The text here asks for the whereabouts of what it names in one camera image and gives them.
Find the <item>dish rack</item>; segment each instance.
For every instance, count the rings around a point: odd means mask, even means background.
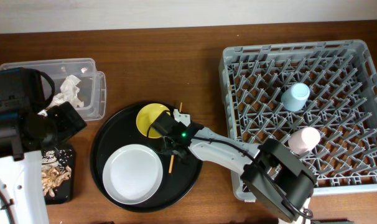
[[[312,126],[321,141],[299,159],[317,177],[314,195],[377,191],[377,73],[362,40],[228,47],[219,74],[230,138],[287,146]],[[287,111],[279,98],[298,82],[309,99]],[[234,195],[254,202],[239,175],[231,178]]]

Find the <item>chopstick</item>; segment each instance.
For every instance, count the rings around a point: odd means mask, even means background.
[[[180,103],[180,107],[179,107],[179,113],[182,112],[182,106],[183,106],[183,103]],[[175,159],[175,155],[171,155],[170,156],[170,164],[169,164],[169,173],[171,174],[172,173],[172,168],[174,166],[174,159]]]

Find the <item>black tray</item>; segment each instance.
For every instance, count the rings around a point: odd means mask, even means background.
[[[136,116],[141,108],[149,103],[142,102],[128,106],[115,113],[98,131],[90,152],[90,170],[100,192],[115,205],[132,212],[155,212],[178,202],[193,187],[202,168],[202,161],[192,154],[179,160],[175,156],[173,171],[168,173],[170,156],[157,154],[164,170],[162,182],[157,192],[145,202],[136,205],[125,205],[112,199],[103,185],[103,169],[107,159],[120,147],[128,144],[147,145],[147,138],[136,127]],[[162,103],[173,111],[173,106]],[[164,144],[162,138],[150,139],[152,147]]]
[[[51,197],[49,193],[45,196],[45,203],[47,205],[56,205],[69,202],[72,199],[73,192],[73,178],[75,176],[75,150],[70,144],[63,144],[57,146],[60,152],[58,160],[64,167],[67,165],[71,168],[71,177],[69,180],[64,180],[62,184],[53,189],[55,197]]]

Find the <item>wooden table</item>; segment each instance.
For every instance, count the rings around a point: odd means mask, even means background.
[[[154,213],[120,209],[91,178],[93,138],[111,114],[142,100],[172,105],[182,101],[183,111],[194,121],[226,135],[218,76],[225,47],[342,39],[364,40],[377,69],[377,21],[0,35],[0,64],[90,57],[106,74],[106,116],[88,122],[70,140],[77,151],[74,198],[48,206],[50,222],[273,223],[260,203],[235,199],[230,171],[209,162],[193,189],[170,208]],[[377,223],[377,193],[314,197],[310,208],[316,219]]]

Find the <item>clear plastic container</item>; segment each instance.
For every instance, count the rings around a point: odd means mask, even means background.
[[[34,62],[4,63],[0,70],[10,68],[33,68],[45,72],[55,83],[55,94],[60,93],[60,86],[67,76],[74,75],[81,82],[78,98],[83,101],[82,108],[75,108],[85,121],[95,121],[104,118],[106,112],[106,77],[96,70],[92,58],[73,58],[60,60],[42,60]],[[42,79],[45,96],[50,95],[50,85]]]

